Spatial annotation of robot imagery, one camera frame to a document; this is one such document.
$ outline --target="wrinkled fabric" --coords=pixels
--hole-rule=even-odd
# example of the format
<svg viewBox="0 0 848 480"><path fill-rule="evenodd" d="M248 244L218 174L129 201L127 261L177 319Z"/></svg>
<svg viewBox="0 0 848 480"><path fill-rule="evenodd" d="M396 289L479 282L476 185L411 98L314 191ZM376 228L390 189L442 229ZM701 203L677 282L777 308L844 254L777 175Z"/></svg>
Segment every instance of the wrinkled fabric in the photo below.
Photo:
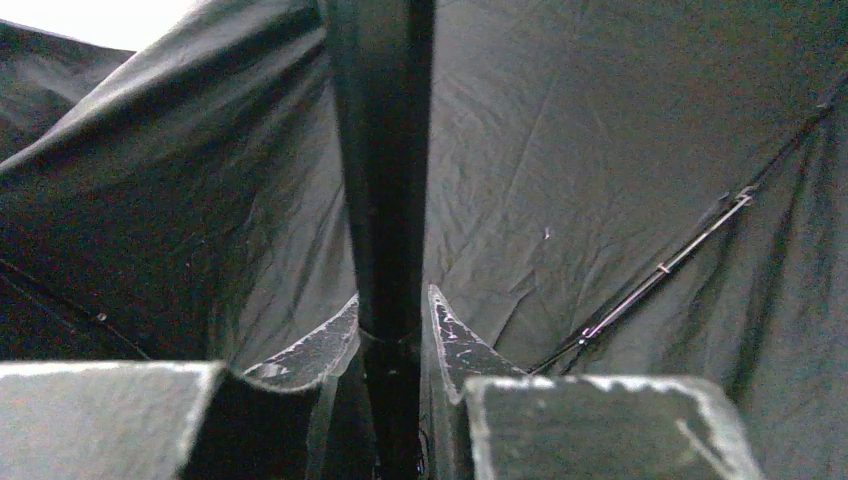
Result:
<svg viewBox="0 0 848 480"><path fill-rule="evenodd" d="M768 163L846 25L826 2L440 2L425 282L544 358ZM355 292L326 57L311 2L207 3L0 163L0 258L157 358L283 350ZM843 92L577 371L706 377L769 478L841 478L845 127Z"/></svg>

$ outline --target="tarp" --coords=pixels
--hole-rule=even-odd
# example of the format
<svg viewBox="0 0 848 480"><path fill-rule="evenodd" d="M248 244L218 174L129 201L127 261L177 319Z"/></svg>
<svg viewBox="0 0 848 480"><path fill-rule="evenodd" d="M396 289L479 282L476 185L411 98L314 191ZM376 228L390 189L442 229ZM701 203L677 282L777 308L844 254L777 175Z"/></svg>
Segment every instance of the tarp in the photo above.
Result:
<svg viewBox="0 0 848 480"><path fill-rule="evenodd" d="M552 353L796 133L846 25L827 2L440 2L425 282L507 359ZM152 357L238 368L331 317L355 282L323 39L313 2L211 1L26 148L4 132L19 288ZM576 369L717 382L772 478L846 469L844 93Z"/></svg>

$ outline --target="metal pole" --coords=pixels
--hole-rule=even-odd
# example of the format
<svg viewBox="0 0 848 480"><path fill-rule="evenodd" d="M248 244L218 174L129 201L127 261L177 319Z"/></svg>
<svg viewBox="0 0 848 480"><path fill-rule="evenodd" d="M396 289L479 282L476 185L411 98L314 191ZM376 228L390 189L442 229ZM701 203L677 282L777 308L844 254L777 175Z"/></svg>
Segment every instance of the metal pole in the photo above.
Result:
<svg viewBox="0 0 848 480"><path fill-rule="evenodd" d="M366 384L383 478L417 478L432 0L327 0Z"/></svg>

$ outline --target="black rod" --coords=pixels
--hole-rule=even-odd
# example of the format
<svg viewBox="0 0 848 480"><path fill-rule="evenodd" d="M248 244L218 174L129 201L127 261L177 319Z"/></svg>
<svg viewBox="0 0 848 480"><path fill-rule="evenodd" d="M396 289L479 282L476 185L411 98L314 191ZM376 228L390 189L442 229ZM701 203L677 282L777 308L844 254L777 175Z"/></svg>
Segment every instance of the black rod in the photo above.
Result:
<svg viewBox="0 0 848 480"><path fill-rule="evenodd" d="M327 0L366 383L383 478L417 478L432 0Z"/></svg>

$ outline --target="sky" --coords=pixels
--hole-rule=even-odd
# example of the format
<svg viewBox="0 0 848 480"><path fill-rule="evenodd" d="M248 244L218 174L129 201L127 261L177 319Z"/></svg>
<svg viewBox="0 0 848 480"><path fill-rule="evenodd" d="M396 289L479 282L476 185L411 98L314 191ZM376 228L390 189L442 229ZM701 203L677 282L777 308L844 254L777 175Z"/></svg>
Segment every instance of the sky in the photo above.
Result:
<svg viewBox="0 0 848 480"><path fill-rule="evenodd" d="M0 0L0 19L94 45L138 51L158 40L201 2Z"/></svg>

